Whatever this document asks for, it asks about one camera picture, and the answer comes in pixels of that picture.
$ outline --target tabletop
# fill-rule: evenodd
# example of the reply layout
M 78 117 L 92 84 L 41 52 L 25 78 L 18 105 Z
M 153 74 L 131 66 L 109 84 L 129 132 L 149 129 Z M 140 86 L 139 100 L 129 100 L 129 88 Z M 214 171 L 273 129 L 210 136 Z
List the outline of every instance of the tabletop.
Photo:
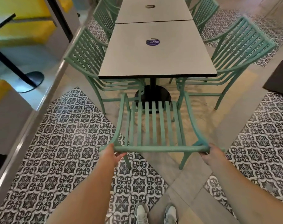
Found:
M 193 21 L 116 24 L 99 72 L 100 79 L 213 76 Z
M 192 19 L 185 0 L 123 0 L 116 23 Z
M 10 22 L 15 16 L 16 16 L 15 14 L 0 16 L 0 29 L 1 29 L 5 24 L 7 24 L 8 22 Z

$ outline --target logo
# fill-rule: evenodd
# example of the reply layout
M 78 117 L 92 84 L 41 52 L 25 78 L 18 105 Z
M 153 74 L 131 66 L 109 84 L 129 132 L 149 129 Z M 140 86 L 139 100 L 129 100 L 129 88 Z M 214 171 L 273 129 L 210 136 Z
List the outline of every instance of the logo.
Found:
M 155 5 L 146 5 L 146 8 L 147 9 L 153 9 L 153 8 L 155 8 L 156 6 Z
M 159 39 L 156 38 L 150 38 L 146 41 L 146 44 L 149 46 L 156 46 L 160 43 Z

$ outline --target person's right arm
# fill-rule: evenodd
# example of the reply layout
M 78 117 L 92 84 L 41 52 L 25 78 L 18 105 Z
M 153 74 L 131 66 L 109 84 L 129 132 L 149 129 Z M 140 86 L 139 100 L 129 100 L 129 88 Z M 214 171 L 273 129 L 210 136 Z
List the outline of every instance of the person's right arm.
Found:
M 244 177 L 215 145 L 201 156 L 218 179 L 240 223 L 283 224 L 283 202 Z

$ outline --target black round table base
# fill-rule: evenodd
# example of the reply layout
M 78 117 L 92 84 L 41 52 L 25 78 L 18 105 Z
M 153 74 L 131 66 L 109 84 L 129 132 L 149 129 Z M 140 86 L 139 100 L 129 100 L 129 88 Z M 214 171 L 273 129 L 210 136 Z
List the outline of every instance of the black round table base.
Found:
M 155 101 L 156 109 L 158 109 L 158 102 L 162 101 L 162 107 L 165 107 L 165 102 L 168 101 L 170 103 L 171 97 L 170 93 L 162 86 L 155 86 L 154 91 L 150 90 L 150 86 L 144 87 L 144 94 L 141 96 L 142 106 L 145 108 L 145 101 L 149 102 L 149 109 L 152 109 L 152 101 Z
M 17 93 L 26 93 L 31 90 L 34 90 L 44 80 L 44 75 L 40 71 L 32 71 L 32 72 L 26 73 L 25 75 L 29 77 L 30 80 L 32 80 L 36 84 L 36 86 L 33 87 L 27 84 L 26 82 L 24 82 L 22 79 L 17 79 L 14 83 L 11 84 L 11 86 L 17 91 Z

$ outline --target shoe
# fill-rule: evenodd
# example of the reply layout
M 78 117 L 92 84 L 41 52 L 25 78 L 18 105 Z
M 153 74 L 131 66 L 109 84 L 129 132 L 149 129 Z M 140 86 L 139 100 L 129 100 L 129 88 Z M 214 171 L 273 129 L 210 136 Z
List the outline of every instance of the shoe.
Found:
M 136 224 L 148 223 L 148 209 L 144 203 L 138 203 L 134 210 L 134 219 Z
M 176 212 L 176 208 L 172 203 L 169 203 L 165 209 L 164 224 L 177 224 L 177 223 L 178 223 L 178 215 Z

